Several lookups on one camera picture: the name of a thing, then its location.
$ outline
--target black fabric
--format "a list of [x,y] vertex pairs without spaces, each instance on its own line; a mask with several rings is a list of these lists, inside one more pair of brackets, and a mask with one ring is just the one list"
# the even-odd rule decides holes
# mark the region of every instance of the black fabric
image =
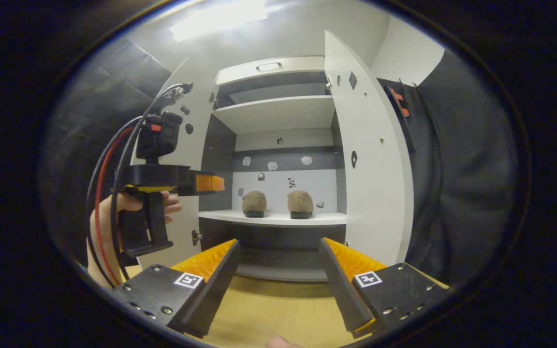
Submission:
[[448,50],[418,90],[380,83],[403,95],[418,148],[410,154],[415,206],[406,262],[448,284],[465,282],[493,255],[513,208],[518,163],[508,116]]
[[[87,62],[66,90],[51,119],[40,167],[40,194],[49,229],[59,247],[87,266],[84,214],[87,187],[104,147],[121,126],[140,116],[170,71],[122,39]],[[119,159],[121,148],[113,158]],[[106,172],[110,192],[117,162]],[[127,265],[134,260],[124,258]]]
[[446,240],[436,223],[440,201],[440,146],[431,117],[414,86],[378,79],[403,97],[399,101],[410,116],[406,121],[416,150],[410,152],[414,186],[414,217],[406,262],[427,275],[444,279],[447,265]]

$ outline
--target hand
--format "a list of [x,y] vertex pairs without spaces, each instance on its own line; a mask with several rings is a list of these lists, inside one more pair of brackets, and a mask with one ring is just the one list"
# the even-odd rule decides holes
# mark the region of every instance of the hand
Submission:
[[266,343],[265,348],[302,348],[302,346],[298,346],[297,344],[291,344],[287,342],[283,336],[277,335],[271,337]]
[[[169,195],[168,191],[162,191],[163,203],[164,203],[164,215],[173,214],[182,210],[182,205],[179,203],[179,197],[175,194]],[[117,212],[122,210],[126,211],[139,211],[143,207],[143,203],[139,202],[133,196],[127,193],[120,192],[117,194]],[[170,216],[164,217],[165,223],[172,222],[173,219]],[[115,257],[115,248],[113,247],[113,238],[111,236],[111,196],[108,196],[105,200],[100,202],[99,205],[99,225],[100,225],[100,239],[102,240],[102,247],[104,250],[104,255],[111,266],[115,277],[118,282],[122,282],[121,273],[119,271],[119,265],[117,258]],[[91,227],[91,242],[94,249],[96,250],[96,255],[98,256],[100,266],[107,273],[109,280],[113,283],[113,278],[108,273],[104,260],[100,255],[98,237],[96,234],[96,222],[95,222],[95,211],[91,212],[90,216],[90,227]],[[122,238],[118,235],[119,247],[121,248]],[[98,266],[95,264],[93,257],[91,256],[91,251],[89,250],[89,245],[87,246],[87,256],[88,256],[88,267],[87,271],[90,276],[98,282],[101,286],[108,287],[108,282],[104,280],[104,277],[100,273]]]

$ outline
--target white cabinet door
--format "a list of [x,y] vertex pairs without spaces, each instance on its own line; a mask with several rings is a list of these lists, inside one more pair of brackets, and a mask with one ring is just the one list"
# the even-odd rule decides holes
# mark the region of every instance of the white cabinet door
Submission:
[[[201,169],[201,159],[205,144],[207,126],[212,114],[213,102],[210,94],[217,94],[219,86],[214,82],[217,71],[198,71],[187,67],[188,60],[184,61],[173,73],[166,86],[179,83],[193,82],[193,88],[184,98],[173,106],[165,108],[184,118],[177,135],[177,148],[174,152],[161,158],[161,164],[188,165],[193,170]],[[190,114],[180,111],[182,105],[190,108]],[[186,125],[193,127],[192,133],[186,132]],[[144,160],[133,158],[132,163],[144,163]],[[183,261],[191,256],[201,253],[201,243],[192,245],[191,231],[199,232],[199,197],[181,197],[182,211],[170,215],[173,222],[166,225],[167,236],[173,242],[172,247],[143,255],[137,258],[139,264],[145,268],[150,264],[159,263],[167,267]]]
[[[413,184],[405,138],[393,107],[369,67],[329,31],[325,32],[325,73],[332,83],[343,140],[345,240],[387,266],[402,262],[411,236]],[[355,168],[352,151],[357,155]]]

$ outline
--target finger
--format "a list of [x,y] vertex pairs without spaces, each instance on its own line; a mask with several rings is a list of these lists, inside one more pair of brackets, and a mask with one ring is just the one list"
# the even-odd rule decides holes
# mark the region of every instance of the finger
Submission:
[[176,194],[172,194],[163,200],[164,205],[172,205],[179,203],[179,197]]
[[302,348],[301,346],[296,346],[287,342],[280,335],[271,337],[266,343],[265,348]]
[[177,197],[176,193],[169,193],[169,191],[161,191],[161,194],[163,195],[163,202],[165,203],[165,205],[169,198]]
[[137,200],[135,197],[125,193],[120,192],[117,194],[117,211],[139,211],[143,207],[143,203]]
[[179,212],[182,210],[182,205],[180,203],[172,204],[164,207],[164,215],[173,214],[174,212]]

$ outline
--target shelving unit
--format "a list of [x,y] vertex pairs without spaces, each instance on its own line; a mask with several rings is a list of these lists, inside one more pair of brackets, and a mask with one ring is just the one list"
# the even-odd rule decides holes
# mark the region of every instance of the shelving unit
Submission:
[[214,110],[214,116],[236,134],[330,128],[332,95],[311,95],[252,101]]
[[291,218],[290,214],[265,212],[264,217],[246,217],[241,210],[205,211],[199,212],[200,218],[231,221],[245,225],[259,225],[268,227],[316,227],[329,225],[345,225],[347,215],[340,212],[313,213],[310,218]]

